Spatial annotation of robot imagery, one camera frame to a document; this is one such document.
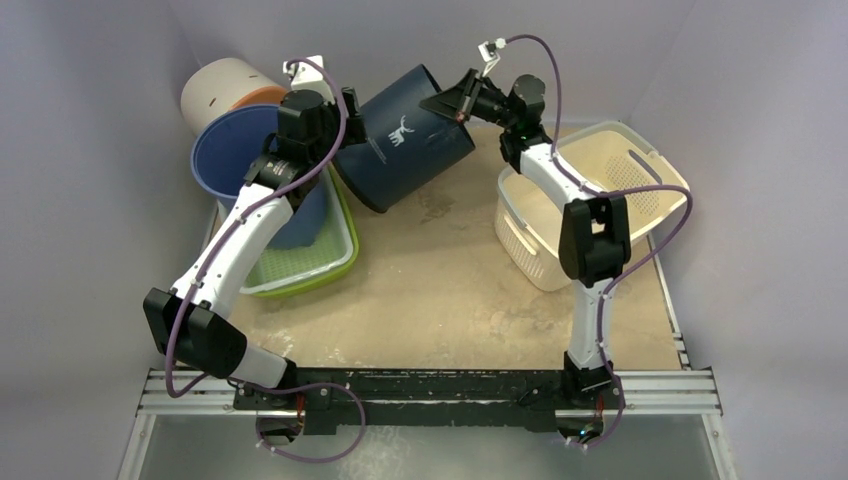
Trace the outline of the light blue plastic bucket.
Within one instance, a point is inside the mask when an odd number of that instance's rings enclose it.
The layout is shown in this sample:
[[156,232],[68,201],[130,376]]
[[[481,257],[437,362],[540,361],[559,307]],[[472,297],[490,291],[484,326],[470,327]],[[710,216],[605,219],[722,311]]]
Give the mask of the light blue plastic bucket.
[[[233,208],[265,138],[277,131],[276,112],[277,107],[271,104],[235,109],[209,124],[196,139],[190,159],[192,173],[225,214]],[[328,182],[320,174],[312,191],[268,246],[286,250],[313,244],[327,217],[327,192]]]

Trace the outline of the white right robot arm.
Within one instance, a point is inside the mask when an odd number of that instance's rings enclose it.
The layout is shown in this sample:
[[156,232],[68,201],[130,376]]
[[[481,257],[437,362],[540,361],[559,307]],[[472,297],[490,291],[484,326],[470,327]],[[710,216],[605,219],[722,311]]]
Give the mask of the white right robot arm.
[[621,195],[597,192],[567,166],[542,125],[545,92],[544,82],[531,74],[519,76],[511,90],[503,92],[471,69],[456,85],[424,98],[419,105],[458,124],[477,117],[501,127],[499,149],[504,161],[556,207],[557,257],[575,295],[561,392],[569,404],[584,407],[614,380],[604,337],[614,281],[631,259],[627,202]]

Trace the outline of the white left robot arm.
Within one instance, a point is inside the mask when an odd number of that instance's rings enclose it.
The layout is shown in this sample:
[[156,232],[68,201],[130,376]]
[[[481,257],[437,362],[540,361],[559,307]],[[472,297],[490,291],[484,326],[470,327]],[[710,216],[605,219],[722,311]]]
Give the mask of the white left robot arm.
[[178,362],[203,377],[249,384],[275,409],[292,405],[301,389],[294,361],[250,342],[228,317],[254,264],[300,209],[320,172],[339,150],[363,143],[367,134],[352,87],[337,90],[332,99],[309,89],[291,91],[275,114],[276,128],[263,136],[213,239],[169,289],[152,288],[143,301],[173,398],[189,390],[174,386]]

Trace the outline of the dark navy cylindrical bin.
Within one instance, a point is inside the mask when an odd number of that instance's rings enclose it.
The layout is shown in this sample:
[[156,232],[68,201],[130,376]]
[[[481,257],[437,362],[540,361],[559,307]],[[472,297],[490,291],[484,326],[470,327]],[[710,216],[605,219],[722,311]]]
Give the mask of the dark navy cylindrical bin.
[[420,107],[440,91],[419,64],[362,105],[367,139],[340,150],[333,164],[370,210],[387,212],[475,150],[465,126]]

